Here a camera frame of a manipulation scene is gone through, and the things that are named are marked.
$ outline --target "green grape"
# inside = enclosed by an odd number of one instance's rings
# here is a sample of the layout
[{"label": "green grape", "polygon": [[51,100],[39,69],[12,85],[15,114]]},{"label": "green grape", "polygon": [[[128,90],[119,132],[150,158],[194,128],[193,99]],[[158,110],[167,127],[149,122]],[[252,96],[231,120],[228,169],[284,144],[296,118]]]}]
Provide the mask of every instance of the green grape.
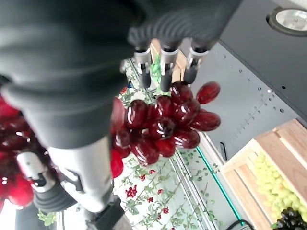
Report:
[{"label": "green grape", "polygon": [[274,185],[271,183],[264,184],[264,189],[267,191],[272,190],[273,188],[274,188]]},{"label": "green grape", "polygon": [[291,193],[289,196],[288,196],[288,199],[293,202],[296,202],[298,200],[298,197],[294,194],[294,193]]},{"label": "green grape", "polygon": [[299,210],[300,213],[307,213],[307,208],[302,203],[301,203],[301,206],[299,207],[298,210]]},{"label": "green grape", "polygon": [[280,197],[282,197],[282,198],[288,197],[290,194],[291,194],[291,191],[290,191],[289,189],[286,189],[286,188],[281,189],[281,190],[279,191],[279,193],[278,193],[278,195],[279,195]]},{"label": "green grape", "polygon": [[301,203],[299,202],[299,200],[295,200],[292,202],[292,206],[291,206],[294,210],[299,210],[299,208],[301,207]]},{"label": "green grape", "polygon": [[280,174],[277,171],[275,171],[275,172],[272,173],[272,176],[274,178],[278,178],[280,176]]},{"label": "green grape", "polygon": [[307,222],[307,212],[301,214],[303,221]]},{"label": "green grape", "polygon": [[279,176],[278,178],[276,178],[275,182],[276,184],[283,184],[283,178]]},{"label": "green grape", "polygon": [[274,195],[272,195],[272,194],[269,194],[269,195],[266,196],[266,198],[267,198],[267,200],[268,200],[269,202],[272,202],[272,201],[275,200],[276,196],[274,196]]},{"label": "green grape", "polygon": [[270,202],[270,201],[267,201],[267,200],[264,201],[263,204],[264,204],[265,206],[268,206],[268,207],[271,207],[271,205],[272,205],[271,202]]},{"label": "green grape", "polygon": [[286,205],[287,207],[291,207],[292,201],[291,201],[289,198],[285,197],[285,198],[283,199],[283,203],[284,203],[284,205]]}]

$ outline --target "wooden crate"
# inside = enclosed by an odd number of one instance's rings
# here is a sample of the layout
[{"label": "wooden crate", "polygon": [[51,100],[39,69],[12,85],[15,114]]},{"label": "wooden crate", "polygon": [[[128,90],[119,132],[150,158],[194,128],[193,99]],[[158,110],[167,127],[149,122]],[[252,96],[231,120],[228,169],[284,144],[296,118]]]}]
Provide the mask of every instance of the wooden crate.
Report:
[{"label": "wooden crate", "polygon": [[269,230],[276,222],[257,191],[254,159],[263,153],[307,205],[307,130],[291,120],[252,139],[221,171],[257,230]]},{"label": "wooden crate", "polygon": [[[150,45],[150,50],[154,62],[161,50],[160,43],[157,39],[152,40]],[[183,80],[183,74],[186,68],[186,62],[187,62],[186,56],[181,52],[181,50],[179,50],[176,60],[176,65],[174,66],[173,69],[172,82]]]}]

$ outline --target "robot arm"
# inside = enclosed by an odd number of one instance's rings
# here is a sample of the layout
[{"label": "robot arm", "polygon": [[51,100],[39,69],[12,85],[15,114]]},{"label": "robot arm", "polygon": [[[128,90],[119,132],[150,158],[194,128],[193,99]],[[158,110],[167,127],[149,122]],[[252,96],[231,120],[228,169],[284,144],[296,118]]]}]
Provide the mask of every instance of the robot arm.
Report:
[{"label": "robot arm", "polygon": [[[1,94],[22,110],[40,142],[47,146],[62,172],[61,185],[66,194],[93,213],[92,226],[99,226],[97,223],[108,216],[106,211],[114,210],[112,207],[120,209],[112,196],[108,134],[112,99],[126,80],[119,72],[121,60],[134,53],[142,83],[148,87],[149,45],[152,38],[158,38],[162,47],[161,88],[168,91],[178,47],[182,39],[191,37],[184,80],[192,83],[203,57],[239,2],[0,3],[0,73],[13,81],[2,87]],[[38,164],[31,155],[21,154],[18,161],[27,177],[35,179],[37,173],[52,180],[41,167],[32,173],[27,170],[27,162]],[[49,196],[55,190],[54,194],[64,196],[57,190],[59,183],[52,184],[49,181],[49,189],[35,189],[38,200],[52,199]]]}]

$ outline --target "black rubber grip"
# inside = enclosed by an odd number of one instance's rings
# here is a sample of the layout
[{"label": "black rubber grip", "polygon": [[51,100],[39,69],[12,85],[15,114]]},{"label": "black rubber grip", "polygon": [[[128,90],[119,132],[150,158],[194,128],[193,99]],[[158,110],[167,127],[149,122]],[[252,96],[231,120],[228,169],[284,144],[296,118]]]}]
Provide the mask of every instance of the black rubber grip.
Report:
[{"label": "black rubber grip", "polygon": [[186,37],[212,46],[241,0],[136,0],[145,11],[141,26],[130,29],[128,41],[137,45],[152,38],[165,42]]},{"label": "black rubber grip", "polygon": [[45,213],[64,211],[77,202],[57,182],[50,190],[44,193],[34,193],[34,205]]},{"label": "black rubber grip", "polygon": [[195,67],[184,70],[183,81],[186,84],[192,84],[196,78],[197,70]]},{"label": "black rubber grip", "polygon": [[140,79],[141,79],[142,87],[149,88],[151,84],[150,73],[140,74]]},{"label": "black rubber grip", "polygon": [[172,84],[172,74],[169,71],[165,72],[164,76],[161,76],[161,83],[160,87],[163,92],[168,92],[169,87],[171,87]]}]

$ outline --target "silver robotic arm joint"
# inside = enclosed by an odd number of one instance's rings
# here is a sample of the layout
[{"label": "silver robotic arm joint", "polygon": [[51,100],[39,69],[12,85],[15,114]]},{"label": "silver robotic arm joint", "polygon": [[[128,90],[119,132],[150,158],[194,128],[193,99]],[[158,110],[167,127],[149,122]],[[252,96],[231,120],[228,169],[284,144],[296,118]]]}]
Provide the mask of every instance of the silver robotic arm joint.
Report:
[{"label": "silver robotic arm joint", "polygon": [[134,53],[136,68],[141,78],[141,83],[144,88],[149,88],[151,84],[150,65],[152,63],[152,55],[150,48],[145,51],[136,51]]},{"label": "silver robotic arm joint", "polygon": [[64,189],[90,212],[103,211],[113,189],[107,137],[80,148],[48,151],[63,173]]},{"label": "silver robotic arm joint", "polygon": [[18,154],[17,162],[25,177],[33,182],[32,188],[35,191],[43,193],[55,185],[55,178],[35,153],[22,152]]}]

